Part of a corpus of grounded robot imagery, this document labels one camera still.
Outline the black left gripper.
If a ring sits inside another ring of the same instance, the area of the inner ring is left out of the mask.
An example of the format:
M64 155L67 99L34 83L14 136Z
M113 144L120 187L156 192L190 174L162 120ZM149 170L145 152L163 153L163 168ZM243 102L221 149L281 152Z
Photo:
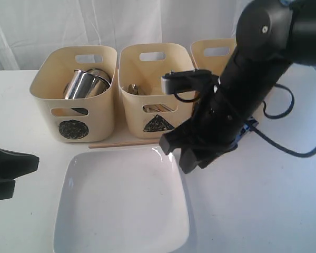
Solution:
M37 171L38 156L0 148L0 200L14 195L15 179Z

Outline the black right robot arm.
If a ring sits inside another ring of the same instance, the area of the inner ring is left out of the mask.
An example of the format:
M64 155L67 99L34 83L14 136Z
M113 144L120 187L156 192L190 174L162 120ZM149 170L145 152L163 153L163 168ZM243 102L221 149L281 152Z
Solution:
M292 64L316 66L316 1L251 1L236 26L236 47L223 72L169 72L162 90L176 98L197 91L189 119L161 136L165 154L180 149L184 173L235 150L252 114Z

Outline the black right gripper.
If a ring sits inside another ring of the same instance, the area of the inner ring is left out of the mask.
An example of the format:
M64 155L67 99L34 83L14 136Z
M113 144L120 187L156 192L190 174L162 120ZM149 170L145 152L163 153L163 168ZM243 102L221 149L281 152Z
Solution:
M185 174L197 166L204 169L238 147L238 136L252 114L253 101L249 97L212 92L201 100L192 122L185 121L163 134L159 146L165 155L181 148L179 166Z

